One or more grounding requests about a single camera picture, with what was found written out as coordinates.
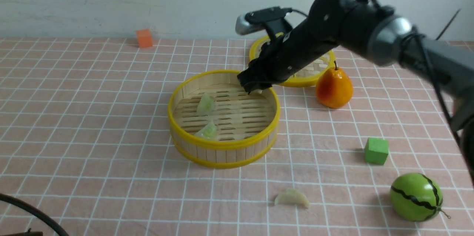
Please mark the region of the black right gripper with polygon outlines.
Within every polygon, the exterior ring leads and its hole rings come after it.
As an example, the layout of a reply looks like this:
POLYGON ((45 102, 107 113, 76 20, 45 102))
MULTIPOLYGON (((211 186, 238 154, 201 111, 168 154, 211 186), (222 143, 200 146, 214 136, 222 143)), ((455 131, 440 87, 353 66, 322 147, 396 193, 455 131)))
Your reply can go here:
POLYGON ((267 44, 248 68, 237 75, 248 94, 283 83, 338 44, 311 25, 298 25, 284 36, 267 44))

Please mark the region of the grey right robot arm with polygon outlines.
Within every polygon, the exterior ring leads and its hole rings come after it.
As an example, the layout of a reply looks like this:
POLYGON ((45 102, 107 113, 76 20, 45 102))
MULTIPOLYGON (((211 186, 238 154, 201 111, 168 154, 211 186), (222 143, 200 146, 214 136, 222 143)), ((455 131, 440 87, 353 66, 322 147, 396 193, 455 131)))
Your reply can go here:
POLYGON ((423 36, 394 8, 371 1, 315 0, 295 28, 285 20, 290 10, 280 7, 238 17, 238 34, 266 30, 271 39, 238 74, 241 86, 251 93, 281 84, 338 46, 379 67, 398 63, 432 84, 473 177, 473 53, 423 36))

